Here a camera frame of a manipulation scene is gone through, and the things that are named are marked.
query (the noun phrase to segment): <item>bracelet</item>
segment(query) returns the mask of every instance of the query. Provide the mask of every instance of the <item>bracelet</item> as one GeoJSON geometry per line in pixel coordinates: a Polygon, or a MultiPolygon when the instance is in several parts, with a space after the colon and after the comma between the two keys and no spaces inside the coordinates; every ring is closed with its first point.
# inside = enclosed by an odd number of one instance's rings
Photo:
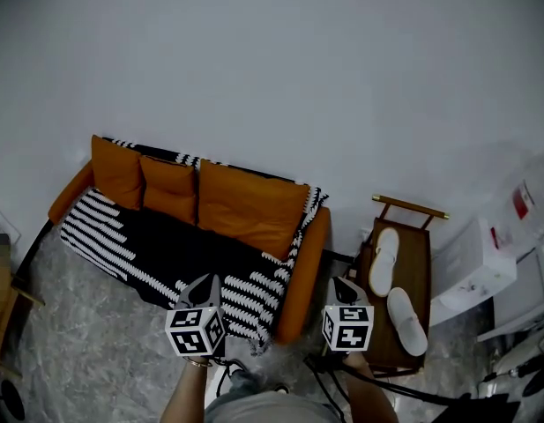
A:
{"type": "Polygon", "coordinates": [[[211,362],[200,363],[200,362],[196,362],[196,361],[190,359],[189,357],[183,357],[183,358],[186,359],[191,365],[195,365],[196,367],[200,367],[200,368],[209,368],[209,367],[212,367],[212,363],[211,363],[211,362]]]}

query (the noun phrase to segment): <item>black and white striped blanket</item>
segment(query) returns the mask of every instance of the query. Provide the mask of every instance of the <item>black and white striped blanket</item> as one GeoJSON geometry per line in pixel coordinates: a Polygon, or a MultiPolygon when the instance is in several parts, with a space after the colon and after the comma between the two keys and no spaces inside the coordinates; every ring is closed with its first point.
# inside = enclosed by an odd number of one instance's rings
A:
{"type": "MultiPolygon", "coordinates": [[[[176,162],[198,167],[197,157],[125,144],[163,160],[168,159],[164,153],[174,154],[176,162]]],[[[135,288],[144,301],[168,309],[195,278],[218,274],[228,333],[262,345],[279,320],[305,229],[326,198],[320,189],[311,189],[285,262],[163,213],[124,209],[98,189],[89,189],[73,206],[60,236],[82,257],[135,288]]]]}

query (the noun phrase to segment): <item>orange cushion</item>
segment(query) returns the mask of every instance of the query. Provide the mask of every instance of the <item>orange cushion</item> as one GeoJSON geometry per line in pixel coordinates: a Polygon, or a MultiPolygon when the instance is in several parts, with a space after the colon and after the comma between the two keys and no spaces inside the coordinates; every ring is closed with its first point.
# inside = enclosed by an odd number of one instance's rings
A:
{"type": "Polygon", "coordinates": [[[140,209],[142,173],[140,153],[92,136],[95,186],[112,201],[130,210],[140,209]]]}
{"type": "Polygon", "coordinates": [[[145,207],[195,224],[195,169],[149,157],[140,157],[140,166],[146,180],[145,207]]]}
{"type": "Polygon", "coordinates": [[[199,227],[285,259],[308,194],[308,185],[202,160],[199,227]]]}

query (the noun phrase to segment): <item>marble floor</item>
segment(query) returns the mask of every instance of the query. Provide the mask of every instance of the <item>marble floor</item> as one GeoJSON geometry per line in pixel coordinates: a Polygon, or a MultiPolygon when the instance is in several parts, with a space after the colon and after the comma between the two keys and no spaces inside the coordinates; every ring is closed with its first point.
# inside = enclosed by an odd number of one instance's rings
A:
{"type": "MultiPolygon", "coordinates": [[[[336,261],[324,263],[322,283],[344,268],[336,261]]],[[[144,303],[134,290],[66,248],[57,229],[41,243],[29,286],[46,306],[19,311],[25,321],[11,331],[4,353],[4,363],[23,375],[14,383],[25,404],[26,421],[159,421],[183,368],[164,332],[165,310],[144,303]]],[[[322,299],[317,292],[315,308],[322,299]]],[[[475,336],[488,326],[489,312],[483,306],[432,328],[425,368],[395,382],[449,397],[475,394],[494,351],[502,348],[497,340],[475,343],[475,336]]],[[[242,360],[262,384],[283,382],[296,394],[326,402],[302,364],[304,355],[321,345],[317,319],[309,327],[298,344],[273,346],[258,357],[251,355],[246,341],[229,339],[227,356],[242,360]]],[[[325,382],[343,404],[332,383],[325,382]]],[[[519,394],[521,384],[507,379],[503,389],[519,388],[519,394]]],[[[430,422],[443,410],[409,397],[390,399],[402,423],[430,422]]],[[[516,421],[535,421],[543,405],[544,394],[528,398],[516,421]]],[[[7,411],[4,415],[16,421],[7,411]]]]}

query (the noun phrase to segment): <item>sofa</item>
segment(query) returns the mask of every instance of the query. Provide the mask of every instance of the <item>sofa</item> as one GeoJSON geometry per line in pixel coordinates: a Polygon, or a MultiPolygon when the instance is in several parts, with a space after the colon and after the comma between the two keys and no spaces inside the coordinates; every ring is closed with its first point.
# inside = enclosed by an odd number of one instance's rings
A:
{"type": "Polygon", "coordinates": [[[48,212],[62,241],[152,304],[220,276],[229,335],[295,341],[330,212],[317,187],[181,152],[92,138],[92,159],[48,212]]]}

